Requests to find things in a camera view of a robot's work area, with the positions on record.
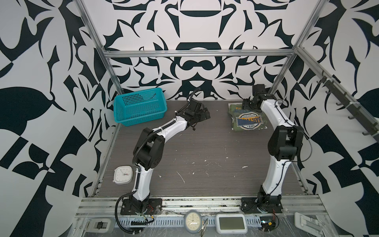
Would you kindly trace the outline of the green tank top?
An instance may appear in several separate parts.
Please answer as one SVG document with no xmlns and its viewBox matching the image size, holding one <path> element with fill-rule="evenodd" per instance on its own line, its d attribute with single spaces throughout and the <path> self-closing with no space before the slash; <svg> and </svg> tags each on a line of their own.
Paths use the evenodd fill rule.
<svg viewBox="0 0 379 237">
<path fill-rule="evenodd" d="M 242 109 L 242 103 L 237 103 L 234 116 L 236 132 L 268 129 L 267 116 L 263 112 Z"/>
</svg>

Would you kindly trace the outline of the white tank top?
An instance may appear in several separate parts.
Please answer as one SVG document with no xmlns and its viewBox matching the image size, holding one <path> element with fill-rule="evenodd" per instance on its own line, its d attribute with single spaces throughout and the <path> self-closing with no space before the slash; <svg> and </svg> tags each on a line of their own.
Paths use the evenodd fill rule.
<svg viewBox="0 0 379 237">
<path fill-rule="evenodd" d="M 234 116 L 234 110 L 237 106 L 237 103 L 229 103 L 228 104 L 228 113 L 232 119 L 232 130 L 235 131 L 235 116 Z"/>
</svg>

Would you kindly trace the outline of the teal plastic basket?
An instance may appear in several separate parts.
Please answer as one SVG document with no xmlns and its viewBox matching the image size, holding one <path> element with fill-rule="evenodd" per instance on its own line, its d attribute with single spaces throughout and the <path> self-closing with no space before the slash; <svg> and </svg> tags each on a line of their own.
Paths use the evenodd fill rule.
<svg viewBox="0 0 379 237">
<path fill-rule="evenodd" d="M 166 111 L 166 98 L 160 88 L 122 94 L 114 99 L 114 120 L 124 126 L 161 119 Z"/>
</svg>

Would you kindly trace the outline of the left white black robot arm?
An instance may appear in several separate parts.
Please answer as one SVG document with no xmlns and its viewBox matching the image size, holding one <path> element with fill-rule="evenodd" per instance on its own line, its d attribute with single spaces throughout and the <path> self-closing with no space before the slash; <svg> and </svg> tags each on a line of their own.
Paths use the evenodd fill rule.
<svg viewBox="0 0 379 237">
<path fill-rule="evenodd" d="M 198 123 L 210 118 L 210 112 L 204 104 L 191 99 L 164 125 L 142 131 L 133 151 L 132 164 L 136 168 L 136 180 L 130 198 L 132 202 L 142 205 L 148 201 L 153 170 L 163 157 L 165 143 L 188 128 L 195 130 Z"/>
</svg>

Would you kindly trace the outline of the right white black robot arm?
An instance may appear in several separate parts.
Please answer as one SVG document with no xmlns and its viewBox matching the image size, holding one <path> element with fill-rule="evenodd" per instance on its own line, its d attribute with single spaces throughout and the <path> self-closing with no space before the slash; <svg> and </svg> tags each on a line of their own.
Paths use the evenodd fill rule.
<svg viewBox="0 0 379 237">
<path fill-rule="evenodd" d="M 287 169 L 301 153 L 304 129 L 290 121 L 281 109 L 279 100 L 266 91 L 264 84 L 252 86 L 252 98 L 244 99 L 242 106 L 263 112 L 273 126 L 274 131 L 267 145 L 269 168 L 256 203 L 257 206 L 278 206 Z"/>
</svg>

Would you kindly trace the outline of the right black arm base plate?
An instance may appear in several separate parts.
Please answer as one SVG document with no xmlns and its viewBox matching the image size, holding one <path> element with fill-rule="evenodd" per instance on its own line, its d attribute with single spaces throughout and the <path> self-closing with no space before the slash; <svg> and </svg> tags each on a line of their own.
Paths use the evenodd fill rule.
<svg viewBox="0 0 379 237">
<path fill-rule="evenodd" d="M 248 197 L 241 199 L 240 210 L 245 214 L 253 213 L 282 213 L 282 196 L 269 196 L 265 198 Z"/>
</svg>

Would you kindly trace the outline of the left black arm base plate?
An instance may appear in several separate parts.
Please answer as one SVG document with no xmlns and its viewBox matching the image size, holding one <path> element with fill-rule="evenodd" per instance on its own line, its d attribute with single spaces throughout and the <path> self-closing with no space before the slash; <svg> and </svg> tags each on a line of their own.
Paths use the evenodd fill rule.
<svg viewBox="0 0 379 237">
<path fill-rule="evenodd" d="M 132 198 L 127 198 L 122 201 L 121 215 L 134 215 L 137 213 L 143 213 L 147 215 L 153 215 L 156 212 L 162 210 L 162 199 L 161 198 L 149 198 L 147 197 L 144 201 L 139 201 Z"/>
</svg>

